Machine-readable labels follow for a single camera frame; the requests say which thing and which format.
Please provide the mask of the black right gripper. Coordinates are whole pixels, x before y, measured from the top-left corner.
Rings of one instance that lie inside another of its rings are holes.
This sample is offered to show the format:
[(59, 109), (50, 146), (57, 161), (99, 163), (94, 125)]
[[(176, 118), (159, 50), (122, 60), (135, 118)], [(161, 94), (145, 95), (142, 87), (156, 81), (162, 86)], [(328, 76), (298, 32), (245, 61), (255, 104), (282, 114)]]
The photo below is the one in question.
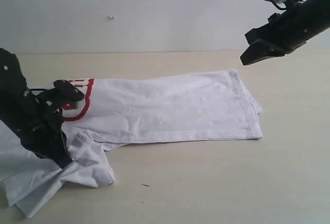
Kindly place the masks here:
[(248, 48), (240, 56), (243, 65), (283, 57), (314, 37), (314, 5), (309, 1), (287, 1), (283, 13), (274, 13), (268, 22), (245, 34)]

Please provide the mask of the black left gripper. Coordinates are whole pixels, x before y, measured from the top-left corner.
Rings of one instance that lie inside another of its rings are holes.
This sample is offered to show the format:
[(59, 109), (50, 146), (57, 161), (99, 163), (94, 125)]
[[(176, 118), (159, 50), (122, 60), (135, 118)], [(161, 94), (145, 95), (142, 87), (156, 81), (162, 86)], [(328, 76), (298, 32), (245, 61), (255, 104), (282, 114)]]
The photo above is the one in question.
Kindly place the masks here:
[(7, 127), (20, 139), (21, 145), (42, 159), (51, 159), (61, 168), (72, 163), (67, 137), (61, 130), (61, 105), (54, 90), (35, 95), (7, 95)]

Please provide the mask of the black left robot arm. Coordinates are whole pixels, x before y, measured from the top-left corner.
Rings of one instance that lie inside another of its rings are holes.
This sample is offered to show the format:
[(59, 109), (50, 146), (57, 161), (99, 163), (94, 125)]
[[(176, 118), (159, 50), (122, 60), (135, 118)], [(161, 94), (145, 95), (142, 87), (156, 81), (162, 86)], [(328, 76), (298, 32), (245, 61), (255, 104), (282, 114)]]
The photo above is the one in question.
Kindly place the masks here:
[(1, 121), (21, 145), (41, 159), (64, 169), (72, 163), (62, 131), (61, 104), (33, 94), (15, 54), (1, 49)]

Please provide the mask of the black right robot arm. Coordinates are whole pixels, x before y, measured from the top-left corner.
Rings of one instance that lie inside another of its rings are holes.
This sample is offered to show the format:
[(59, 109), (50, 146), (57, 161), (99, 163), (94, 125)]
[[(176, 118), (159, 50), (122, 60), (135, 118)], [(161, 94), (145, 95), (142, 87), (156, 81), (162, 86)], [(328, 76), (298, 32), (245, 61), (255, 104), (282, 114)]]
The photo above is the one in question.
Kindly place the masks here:
[(243, 65), (269, 58), (283, 57), (329, 29), (329, 0), (263, 0), (280, 13), (268, 18), (267, 24), (245, 34), (249, 44), (240, 56)]

